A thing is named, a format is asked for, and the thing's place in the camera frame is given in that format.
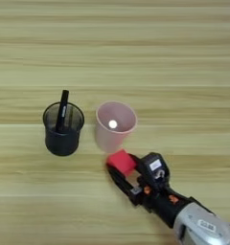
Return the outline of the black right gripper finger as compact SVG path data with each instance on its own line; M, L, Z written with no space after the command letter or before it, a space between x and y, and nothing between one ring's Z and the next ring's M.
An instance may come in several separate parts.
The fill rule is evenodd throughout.
M108 166L107 170L117 187L129 199L140 199L142 197L142 189L140 187L134 187L131 185L131 183L126 179L125 175L117 168Z
M142 160L138 158L136 155L128 153L128 155L131 157L133 162L135 163L134 169L140 169L140 165L142 164Z

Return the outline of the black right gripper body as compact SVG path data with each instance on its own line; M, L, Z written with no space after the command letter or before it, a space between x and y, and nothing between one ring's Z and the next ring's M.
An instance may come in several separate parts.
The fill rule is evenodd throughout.
M131 189L129 200L134 206L141 205L148 212L157 214L171 229L179 213L192 203L190 198L174 193L171 189L155 191L149 186Z

